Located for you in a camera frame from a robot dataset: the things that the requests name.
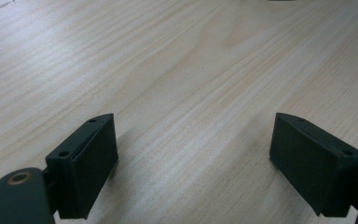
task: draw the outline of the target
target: table surface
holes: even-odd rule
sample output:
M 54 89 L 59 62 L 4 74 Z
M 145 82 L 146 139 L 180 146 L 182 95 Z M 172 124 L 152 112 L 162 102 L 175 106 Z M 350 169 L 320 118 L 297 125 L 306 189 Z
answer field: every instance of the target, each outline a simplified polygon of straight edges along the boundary
M 358 0 L 0 0 L 0 177 L 115 114 L 115 173 L 57 223 L 353 223 L 271 164 L 277 112 L 358 148 Z

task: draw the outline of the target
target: screw hole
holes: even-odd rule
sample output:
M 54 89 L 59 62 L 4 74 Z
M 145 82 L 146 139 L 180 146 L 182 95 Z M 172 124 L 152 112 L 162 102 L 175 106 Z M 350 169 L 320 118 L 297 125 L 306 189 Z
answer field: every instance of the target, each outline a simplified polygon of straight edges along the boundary
M 60 157 L 66 157 L 67 155 L 69 155 L 68 151 L 64 151 L 59 154 Z
M 19 185 L 24 183 L 25 181 L 27 181 L 28 179 L 31 178 L 31 173 L 29 172 L 22 172 L 22 173 L 18 173 L 13 175 L 8 181 L 7 183 L 9 185 Z
M 342 152 L 343 152 L 344 154 L 348 155 L 348 156 L 353 155 L 353 152 L 348 151 L 348 150 L 342 150 Z

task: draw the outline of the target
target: wooden table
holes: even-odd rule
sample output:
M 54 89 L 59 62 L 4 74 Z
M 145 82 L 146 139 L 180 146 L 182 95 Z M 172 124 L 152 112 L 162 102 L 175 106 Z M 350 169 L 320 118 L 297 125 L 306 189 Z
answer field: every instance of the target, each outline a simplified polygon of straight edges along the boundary
M 115 114 L 114 176 L 57 223 L 353 223 L 271 164 L 276 112 L 358 148 L 358 0 L 0 0 L 0 177 Z

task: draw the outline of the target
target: scratch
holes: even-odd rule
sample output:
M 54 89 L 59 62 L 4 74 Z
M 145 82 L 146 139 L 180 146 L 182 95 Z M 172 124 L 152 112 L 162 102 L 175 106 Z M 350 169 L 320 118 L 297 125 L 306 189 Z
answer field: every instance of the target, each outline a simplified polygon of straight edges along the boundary
M 9 4 L 10 4 L 10 2 L 6 2 L 6 3 L 2 4 L 2 5 L 0 5 L 0 9 L 1 9 L 2 7 L 5 7 L 5 6 L 9 5 Z

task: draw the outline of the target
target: black bracket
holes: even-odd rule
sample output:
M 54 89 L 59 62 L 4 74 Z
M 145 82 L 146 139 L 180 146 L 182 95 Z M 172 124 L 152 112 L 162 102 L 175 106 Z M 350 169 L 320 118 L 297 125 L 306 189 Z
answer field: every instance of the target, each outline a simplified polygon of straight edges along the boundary
M 46 156 L 48 167 L 26 168 L 0 179 L 0 224 L 50 224 L 87 218 L 118 161 L 113 114 L 86 121 Z
M 345 217 L 351 205 L 358 210 L 358 149 L 305 119 L 278 113 L 269 155 L 316 215 Z

